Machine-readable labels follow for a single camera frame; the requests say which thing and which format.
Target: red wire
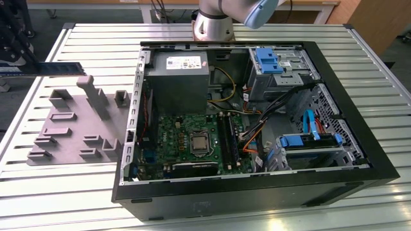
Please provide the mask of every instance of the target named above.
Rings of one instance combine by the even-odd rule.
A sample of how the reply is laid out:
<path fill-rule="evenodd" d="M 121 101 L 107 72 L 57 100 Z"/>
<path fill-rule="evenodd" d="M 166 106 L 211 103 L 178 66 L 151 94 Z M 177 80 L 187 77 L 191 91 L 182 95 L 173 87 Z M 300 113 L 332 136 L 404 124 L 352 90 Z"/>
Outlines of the red wire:
<path fill-rule="evenodd" d="M 143 136 L 145 136 L 145 133 L 146 133 L 146 129 L 149 127 L 149 113 L 147 113 L 147 97 L 146 97 L 146 92 L 143 93 L 143 97 L 145 97 L 145 130 L 143 130 L 143 133 L 142 133 L 142 136 L 141 136 L 141 139 L 139 139 L 139 143 L 142 142 L 142 139 L 143 139 Z"/>
<path fill-rule="evenodd" d="M 320 119 L 316 119 L 316 122 L 317 122 L 317 124 L 318 124 L 318 126 L 320 126 L 321 132 L 322 132 L 322 133 L 326 133 L 326 130 L 325 130 L 325 128 L 324 128 L 324 124 L 322 124 L 321 120 L 320 120 Z"/>

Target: wooden cabinet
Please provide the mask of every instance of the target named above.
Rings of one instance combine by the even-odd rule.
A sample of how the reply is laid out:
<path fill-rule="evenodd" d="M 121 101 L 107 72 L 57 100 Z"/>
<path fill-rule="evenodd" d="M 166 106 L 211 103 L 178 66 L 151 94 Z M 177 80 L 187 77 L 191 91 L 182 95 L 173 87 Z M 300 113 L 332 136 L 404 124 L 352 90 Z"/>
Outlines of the wooden cabinet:
<path fill-rule="evenodd" d="M 352 24 L 378 55 L 411 23 L 411 0 L 342 0 L 329 24 Z"/>

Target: power supply label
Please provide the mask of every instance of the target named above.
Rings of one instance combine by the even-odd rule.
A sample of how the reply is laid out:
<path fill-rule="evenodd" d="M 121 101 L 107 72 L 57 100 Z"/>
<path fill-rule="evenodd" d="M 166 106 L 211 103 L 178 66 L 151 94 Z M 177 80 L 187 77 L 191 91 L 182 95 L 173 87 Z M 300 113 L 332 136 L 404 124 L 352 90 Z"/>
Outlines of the power supply label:
<path fill-rule="evenodd" d="M 167 70 L 202 69 L 202 58 L 199 56 L 178 56 L 167 58 Z"/>

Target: green motherboard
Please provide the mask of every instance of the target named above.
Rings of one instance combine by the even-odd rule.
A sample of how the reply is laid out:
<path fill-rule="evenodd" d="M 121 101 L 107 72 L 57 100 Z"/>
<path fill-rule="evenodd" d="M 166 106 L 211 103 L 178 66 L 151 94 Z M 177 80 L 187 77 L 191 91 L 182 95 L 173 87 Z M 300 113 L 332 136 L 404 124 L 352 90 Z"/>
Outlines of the green motherboard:
<path fill-rule="evenodd" d="M 238 134 L 245 131 L 242 116 L 239 114 L 227 115 L 231 117 L 237 139 Z M 222 142 L 230 140 L 230 137 L 222 140 L 222 131 L 219 131 L 222 124 L 219 124 L 218 119 L 219 115 L 161 117 L 155 163 L 146 165 L 147 180 L 167 179 L 170 177 L 167 168 L 174 163 L 218 163 L 218 175 L 250 173 L 253 171 L 250 155 L 242 152 L 241 145 L 237 147 L 239 161 L 227 168 L 227 156 L 225 155 L 230 154 L 225 154 L 222 151 Z M 206 153 L 198 153 L 197 150 L 205 150 Z"/>

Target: white table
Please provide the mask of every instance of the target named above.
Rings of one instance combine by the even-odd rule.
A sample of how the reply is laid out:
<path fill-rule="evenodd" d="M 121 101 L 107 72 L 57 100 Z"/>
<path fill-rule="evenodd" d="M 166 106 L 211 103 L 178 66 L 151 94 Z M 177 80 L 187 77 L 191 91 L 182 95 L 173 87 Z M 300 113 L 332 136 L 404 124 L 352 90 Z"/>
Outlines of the white table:
<path fill-rule="evenodd" d="M 39 77 L 0 143 L 0 229 L 312 231 L 411 229 L 411 97 L 356 30 L 334 25 L 235 25 L 237 40 L 317 41 L 401 178 L 330 206 L 142 223 L 111 203 L 115 163 L 26 164 L 43 126 L 53 89 L 77 77 Z M 78 24 L 65 29 L 49 61 L 79 61 L 106 94 L 133 90 L 139 42 L 193 40 L 191 25 Z"/>

